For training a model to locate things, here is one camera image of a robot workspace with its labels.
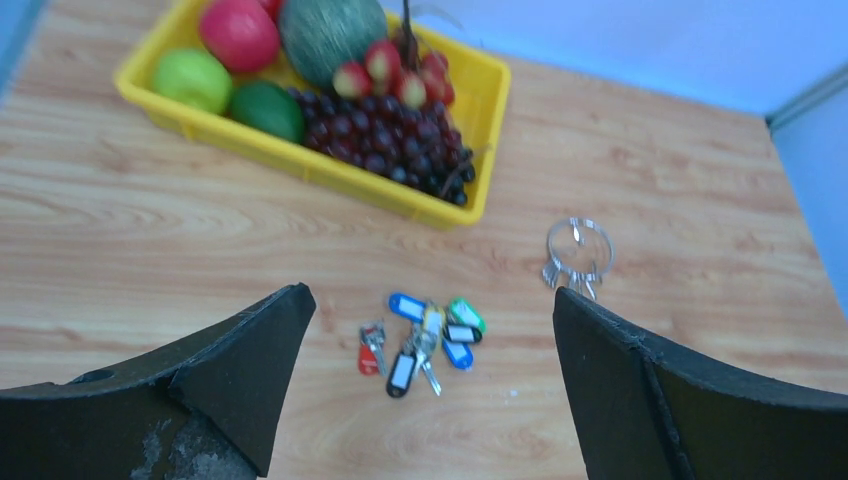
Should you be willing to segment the dark green lime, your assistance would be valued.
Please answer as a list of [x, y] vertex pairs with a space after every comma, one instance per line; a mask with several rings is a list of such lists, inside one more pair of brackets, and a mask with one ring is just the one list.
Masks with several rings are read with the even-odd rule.
[[306, 133], [302, 109], [280, 86], [265, 80], [237, 87], [229, 105], [230, 117], [261, 132], [300, 144]]

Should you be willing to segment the green melon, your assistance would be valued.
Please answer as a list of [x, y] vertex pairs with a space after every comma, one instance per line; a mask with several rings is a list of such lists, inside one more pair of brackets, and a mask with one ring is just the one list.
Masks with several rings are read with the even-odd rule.
[[327, 89], [336, 69], [361, 61], [388, 35], [377, 0], [288, 0], [278, 14], [286, 58], [307, 83]]

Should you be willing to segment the yellow tagged key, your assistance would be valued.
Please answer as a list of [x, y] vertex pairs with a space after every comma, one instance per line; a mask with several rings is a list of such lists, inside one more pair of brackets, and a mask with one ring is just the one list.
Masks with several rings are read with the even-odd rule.
[[442, 306], [428, 302], [422, 312], [422, 329], [432, 333], [437, 340], [440, 340], [447, 318], [447, 312]]

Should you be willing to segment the purple grape bunch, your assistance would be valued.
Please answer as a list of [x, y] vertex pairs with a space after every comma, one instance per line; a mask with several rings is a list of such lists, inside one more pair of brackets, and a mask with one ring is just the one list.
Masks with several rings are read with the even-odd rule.
[[346, 100], [288, 90], [306, 122], [305, 146], [459, 207], [476, 179], [474, 150], [446, 107], [410, 109], [391, 96]]

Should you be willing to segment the red apple front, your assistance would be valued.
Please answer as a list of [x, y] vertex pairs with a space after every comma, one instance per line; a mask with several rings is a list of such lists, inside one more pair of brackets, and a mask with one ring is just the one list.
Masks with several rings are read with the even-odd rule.
[[280, 51], [277, 27], [258, 1], [212, 1], [198, 32], [204, 47], [233, 73], [259, 72]]

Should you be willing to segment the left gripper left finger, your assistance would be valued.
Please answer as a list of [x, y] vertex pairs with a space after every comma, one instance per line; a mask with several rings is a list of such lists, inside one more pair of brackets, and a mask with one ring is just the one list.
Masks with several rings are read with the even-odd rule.
[[66, 384], [1, 393], [5, 479], [258, 479], [268, 474], [308, 286]]

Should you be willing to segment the light green lime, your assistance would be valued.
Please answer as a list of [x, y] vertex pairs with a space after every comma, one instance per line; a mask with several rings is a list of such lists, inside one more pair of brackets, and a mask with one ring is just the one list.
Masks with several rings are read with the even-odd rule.
[[220, 115], [228, 106], [233, 80], [206, 50], [178, 48], [159, 59], [151, 88], [170, 100]]

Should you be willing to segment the pile of coloured tagged keys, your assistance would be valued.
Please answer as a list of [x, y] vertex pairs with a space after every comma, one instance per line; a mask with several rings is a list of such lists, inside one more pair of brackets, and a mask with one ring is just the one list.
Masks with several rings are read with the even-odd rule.
[[[359, 352], [357, 368], [364, 376], [380, 375], [386, 379], [385, 390], [389, 397], [400, 399], [410, 390], [412, 381], [423, 375], [435, 395], [442, 394], [442, 386], [433, 367], [433, 356], [443, 352], [448, 363], [458, 370], [467, 371], [474, 362], [471, 347], [476, 344], [460, 344], [440, 340], [422, 329], [422, 312], [428, 302], [406, 293], [389, 295], [387, 306], [391, 313], [410, 322], [410, 332], [402, 343], [394, 361], [389, 362], [384, 351], [387, 335], [384, 322], [366, 323], [359, 328]], [[477, 327], [484, 335], [487, 325], [481, 314], [463, 297], [456, 297], [442, 306], [447, 312], [447, 324]]]

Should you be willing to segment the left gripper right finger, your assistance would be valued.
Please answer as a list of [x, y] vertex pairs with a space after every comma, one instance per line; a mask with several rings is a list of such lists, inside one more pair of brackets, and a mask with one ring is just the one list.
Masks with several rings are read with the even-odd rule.
[[843, 479], [847, 398], [747, 370], [566, 288], [553, 328], [591, 479]]

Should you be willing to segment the large silver keyring with clips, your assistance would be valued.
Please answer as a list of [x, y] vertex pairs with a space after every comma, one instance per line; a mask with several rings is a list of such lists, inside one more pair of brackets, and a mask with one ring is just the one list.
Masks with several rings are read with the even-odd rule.
[[611, 271], [616, 250], [611, 237], [597, 222], [567, 217], [551, 226], [546, 245], [548, 261], [541, 278], [551, 289], [564, 286], [597, 300], [597, 288]]

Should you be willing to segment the yellow plastic tray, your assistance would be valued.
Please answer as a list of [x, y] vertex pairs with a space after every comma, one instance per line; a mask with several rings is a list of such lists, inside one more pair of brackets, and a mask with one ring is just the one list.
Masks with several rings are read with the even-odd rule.
[[376, 1], [180, 1], [119, 69], [151, 121], [436, 228], [483, 215], [511, 73]]

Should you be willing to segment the red lychee cluster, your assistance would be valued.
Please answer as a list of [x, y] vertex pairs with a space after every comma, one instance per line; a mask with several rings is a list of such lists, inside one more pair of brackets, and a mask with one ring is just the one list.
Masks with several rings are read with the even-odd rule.
[[363, 60], [339, 66], [332, 87], [345, 99], [391, 96], [414, 110], [436, 104], [450, 107], [456, 98], [448, 57], [420, 37], [402, 33], [373, 42]]

